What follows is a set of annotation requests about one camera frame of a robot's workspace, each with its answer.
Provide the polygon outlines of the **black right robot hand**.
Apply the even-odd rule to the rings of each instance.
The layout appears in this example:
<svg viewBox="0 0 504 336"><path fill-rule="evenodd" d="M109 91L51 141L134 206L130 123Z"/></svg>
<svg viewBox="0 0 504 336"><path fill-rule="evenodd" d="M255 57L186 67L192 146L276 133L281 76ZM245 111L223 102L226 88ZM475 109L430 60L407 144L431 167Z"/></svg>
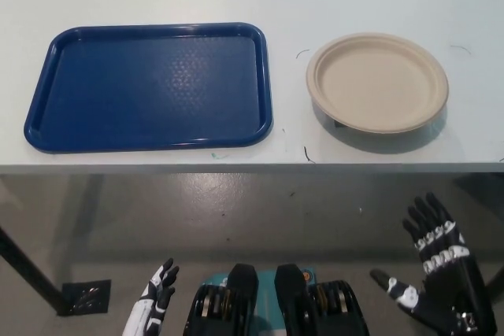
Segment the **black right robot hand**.
<svg viewBox="0 0 504 336"><path fill-rule="evenodd" d="M378 268L370 276L398 308L438 335L496 335L481 270L455 219L432 193L414 198L402 221L425 273L423 288Z"/></svg>

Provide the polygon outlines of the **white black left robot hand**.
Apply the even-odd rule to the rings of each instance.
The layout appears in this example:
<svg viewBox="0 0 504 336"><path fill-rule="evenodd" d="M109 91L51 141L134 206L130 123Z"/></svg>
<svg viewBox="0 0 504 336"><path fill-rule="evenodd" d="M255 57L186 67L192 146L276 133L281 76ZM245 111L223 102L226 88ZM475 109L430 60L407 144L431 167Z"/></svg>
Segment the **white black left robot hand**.
<svg viewBox="0 0 504 336"><path fill-rule="evenodd" d="M165 318L179 267L169 258L151 277L140 298L134 303L123 336L158 336Z"/></svg>

